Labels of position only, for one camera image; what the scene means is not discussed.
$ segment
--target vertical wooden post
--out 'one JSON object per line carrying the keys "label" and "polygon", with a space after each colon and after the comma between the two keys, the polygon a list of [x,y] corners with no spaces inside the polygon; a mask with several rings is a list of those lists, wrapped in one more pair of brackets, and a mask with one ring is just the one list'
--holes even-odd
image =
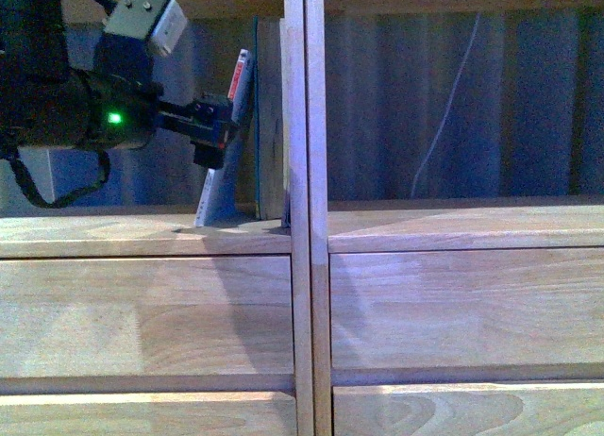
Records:
{"label": "vertical wooden post", "polygon": [[314,434],[304,0],[284,0],[281,28],[283,135],[290,147],[294,364],[299,436]]}
{"label": "vertical wooden post", "polygon": [[309,131],[312,361],[317,436],[329,436],[332,433],[324,2],[324,0],[304,0]]}

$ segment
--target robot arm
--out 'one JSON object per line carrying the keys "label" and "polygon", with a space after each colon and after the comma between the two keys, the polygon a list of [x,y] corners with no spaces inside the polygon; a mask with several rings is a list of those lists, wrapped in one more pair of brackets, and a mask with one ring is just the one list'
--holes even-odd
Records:
{"label": "robot arm", "polygon": [[[93,70],[83,71],[68,63],[60,0],[0,0],[0,159],[39,207],[63,208],[99,189],[109,178],[106,150],[141,148],[160,127],[191,139],[195,163],[219,169],[245,112],[249,78],[238,98],[203,94],[184,107],[160,100],[152,54],[169,55],[187,24],[176,0],[96,1],[110,16]],[[251,70],[249,54],[244,60]],[[96,152],[99,179],[44,202],[19,160],[21,147]]]}

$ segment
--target wooden cabinet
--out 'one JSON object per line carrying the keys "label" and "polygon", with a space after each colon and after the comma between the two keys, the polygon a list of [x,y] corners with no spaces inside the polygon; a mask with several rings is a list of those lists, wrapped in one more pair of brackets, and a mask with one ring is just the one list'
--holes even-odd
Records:
{"label": "wooden cabinet", "polygon": [[603,429],[602,207],[473,203],[329,215],[335,435]]}
{"label": "wooden cabinet", "polygon": [[296,434],[290,236],[192,218],[0,221],[0,433]]}
{"label": "wooden cabinet", "polygon": [[336,436],[597,435],[604,384],[446,384],[334,390]]}
{"label": "wooden cabinet", "polygon": [[604,201],[329,211],[324,20],[604,0],[179,1],[192,19],[284,16],[291,231],[2,221],[0,432],[603,433]]}

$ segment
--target green led light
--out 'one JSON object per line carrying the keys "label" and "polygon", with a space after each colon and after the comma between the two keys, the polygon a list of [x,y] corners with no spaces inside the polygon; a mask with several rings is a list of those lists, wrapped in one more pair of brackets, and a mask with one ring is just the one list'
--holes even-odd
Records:
{"label": "green led light", "polygon": [[107,117],[107,120],[112,125],[120,125],[124,121],[124,119],[122,118],[122,115],[117,112],[110,112],[109,116]]}

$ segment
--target drawer front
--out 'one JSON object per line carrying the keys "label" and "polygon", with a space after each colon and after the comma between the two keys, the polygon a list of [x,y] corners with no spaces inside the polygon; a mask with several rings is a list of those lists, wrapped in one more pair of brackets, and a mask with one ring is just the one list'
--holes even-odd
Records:
{"label": "drawer front", "polygon": [[0,377],[287,374],[289,257],[0,261]]}
{"label": "drawer front", "polygon": [[604,250],[331,256],[338,369],[604,361]]}
{"label": "drawer front", "polygon": [[6,396],[0,434],[294,436],[295,402],[281,393]]}
{"label": "drawer front", "polygon": [[335,388],[335,436],[596,436],[604,383]]}

